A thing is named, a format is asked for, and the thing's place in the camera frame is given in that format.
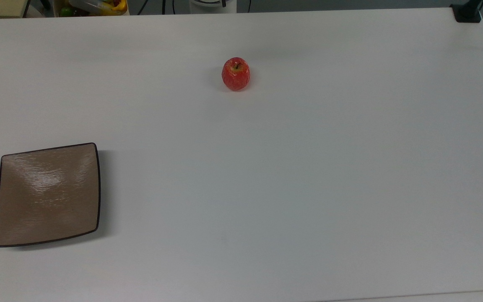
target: table surface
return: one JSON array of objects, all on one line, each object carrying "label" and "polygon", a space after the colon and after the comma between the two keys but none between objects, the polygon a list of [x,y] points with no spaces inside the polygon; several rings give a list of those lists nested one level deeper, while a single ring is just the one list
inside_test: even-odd
[{"label": "table surface", "polygon": [[428,294],[424,296],[408,296],[394,298],[376,298],[351,300],[352,302],[478,302],[483,301],[483,292],[466,292],[458,294]]},{"label": "table surface", "polygon": [[483,23],[449,8],[0,20],[0,157],[89,141],[98,231],[0,248],[0,301],[483,290]]}]

